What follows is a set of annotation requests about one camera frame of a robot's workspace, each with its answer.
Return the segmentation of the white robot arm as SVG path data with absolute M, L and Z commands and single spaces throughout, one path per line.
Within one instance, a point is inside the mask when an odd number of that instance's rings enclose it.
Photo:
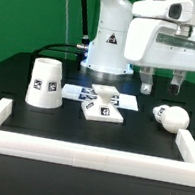
M 140 91 L 151 93 L 154 71 L 173 72 L 169 91 L 179 92 L 186 73 L 195 72 L 195 0 L 100 0 L 95 39 L 82 70 L 118 78 L 140 68 Z

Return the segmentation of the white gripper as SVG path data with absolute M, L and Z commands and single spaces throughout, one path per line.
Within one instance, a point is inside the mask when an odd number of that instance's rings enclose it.
M 186 72 L 195 72 L 195 27 L 190 37 L 175 35 L 177 25 L 158 19 L 135 18 L 129 25 L 124 56 L 140 66 L 140 92 L 149 95 L 154 68 L 174 69 L 168 91 L 177 95 Z

